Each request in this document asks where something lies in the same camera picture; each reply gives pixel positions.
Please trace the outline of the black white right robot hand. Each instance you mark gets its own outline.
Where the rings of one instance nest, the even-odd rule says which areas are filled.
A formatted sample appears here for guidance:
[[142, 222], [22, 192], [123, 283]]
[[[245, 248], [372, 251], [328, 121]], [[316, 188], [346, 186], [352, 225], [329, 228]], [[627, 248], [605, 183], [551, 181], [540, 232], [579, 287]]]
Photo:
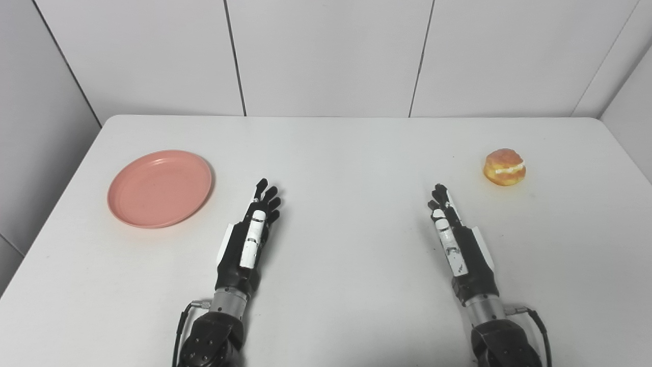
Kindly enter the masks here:
[[452, 272], [452, 288], [463, 306], [473, 298], [498, 297], [494, 261], [479, 227], [467, 227], [448, 188], [438, 183], [428, 203], [430, 218], [437, 230], [447, 263]]

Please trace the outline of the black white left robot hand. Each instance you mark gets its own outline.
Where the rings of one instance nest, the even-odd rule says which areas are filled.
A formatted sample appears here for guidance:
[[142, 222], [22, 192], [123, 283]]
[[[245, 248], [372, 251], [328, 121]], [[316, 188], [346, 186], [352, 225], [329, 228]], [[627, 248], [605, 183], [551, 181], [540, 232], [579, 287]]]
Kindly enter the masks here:
[[280, 217], [279, 189], [263, 177], [255, 186], [243, 219], [233, 225], [217, 267], [215, 290], [233, 289], [247, 297], [258, 290], [261, 280], [259, 258], [270, 230]]

